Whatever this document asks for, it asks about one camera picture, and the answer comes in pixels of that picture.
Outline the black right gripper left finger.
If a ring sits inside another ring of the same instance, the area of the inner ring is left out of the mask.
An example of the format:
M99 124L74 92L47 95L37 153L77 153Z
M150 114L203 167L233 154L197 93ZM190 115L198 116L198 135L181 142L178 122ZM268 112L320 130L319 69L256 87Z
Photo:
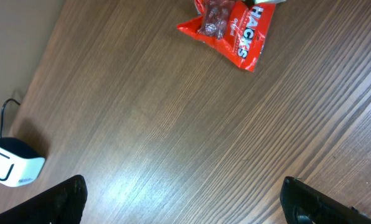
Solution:
M0 224L79 224L87 202L87 185L75 175L0 214Z

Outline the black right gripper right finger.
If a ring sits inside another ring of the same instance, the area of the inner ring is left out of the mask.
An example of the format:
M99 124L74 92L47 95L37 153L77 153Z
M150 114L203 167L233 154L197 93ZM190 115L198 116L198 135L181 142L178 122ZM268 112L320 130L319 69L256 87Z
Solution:
M284 178L280 202L290 224L371 224L354 207L346 207L295 177Z

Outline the red snack bag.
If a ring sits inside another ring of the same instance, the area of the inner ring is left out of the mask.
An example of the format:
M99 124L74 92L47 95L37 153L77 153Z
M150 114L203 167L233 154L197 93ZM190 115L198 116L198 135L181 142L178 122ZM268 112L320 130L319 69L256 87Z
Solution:
M195 1L200 15L177 25L182 33L221 53L238 68L254 71L276 4L248 6L244 1Z

